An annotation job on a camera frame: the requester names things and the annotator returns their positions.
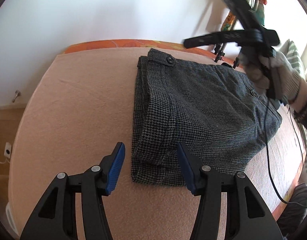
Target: white plastic object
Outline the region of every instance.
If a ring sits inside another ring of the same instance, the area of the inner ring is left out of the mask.
[[[6,158],[8,158],[8,159],[10,159],[11,158],[11,144],[10,143],[8,143],[8,142],[6,142],[6,146],[5,146],[5,151],[4,151],[4,156],[6,157]]]
[[[15,221],[13,219],[12,213],[11,213],[11,209],[10,209],[10,204],[8,202],[7,206],[6,206],[6,215],[7,215],[7,219],[9,222],[10,227],[12,228],[12,230],[19,235],[17,228],[15,227]]]

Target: gloved hand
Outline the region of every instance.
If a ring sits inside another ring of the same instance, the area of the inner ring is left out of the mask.
[[[276,57],[266,58],[259,56],[259,60],[266,67],[278,68],[282,95],[286,96],[289,102],[293,102],[299,92],[302,78],[296,70],[292,69],[286,56],[277,51]],[[242,57],[241,61],[243,69],[253,82],[256,91],[259,94],[265,94],[269,88],[269,79],[263,75],[259,66],[249,63],[246,57]]]

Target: white wall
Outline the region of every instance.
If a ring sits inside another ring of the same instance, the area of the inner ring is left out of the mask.
[[[295,11],[289,12],[290,4]],[[265,9],[267,27],[275,28],[282,41],[291,38],[304,48],[307,19],[296,0],[268,0]],[[71,44],[180,43],[195,29],[196,35],[219,30],[227,13],[221,0],[6,0],[0,8],[0,106],[12,104],[17,89],[22,96],[15,104],[27,103],[55,56]],[[296,14],[292,23],[284,23],[287,13]],[[226,55],[235,57],[238,51],[228,46]]]

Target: black button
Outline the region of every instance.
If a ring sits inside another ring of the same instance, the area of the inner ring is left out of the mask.
[[[251,94],[254,96],[254,97],[258,97],[258,94],[254,91],[251,92]]]
[[[174,58],[173,57],[167,57],[167,62],[169,64],[173,64],[175,62]]]

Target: blue rubber tip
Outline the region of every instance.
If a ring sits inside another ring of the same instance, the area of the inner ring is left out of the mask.
[[[116,184],[118,181],[118,177],[123,165],[123,161],[126,155],[126,147],[123,143],[121,143],[120,148],[112,162],[111,168],[108,172],[108,181],[106,186],[106,193],[108,195],[111,194],[112,191],[116,188]]]
[[[197,189],[195,186],[194,173],[192,171],[187,155],[185,153],[185,151],[187,150],[186,146],[184,145],[184,147],[185,149],[183,149],[182,143],[178,143],[177,147],[178,163],[180,165],[184,181],[186,182],[187,189],[190,190],[193,195],[195,195]]]

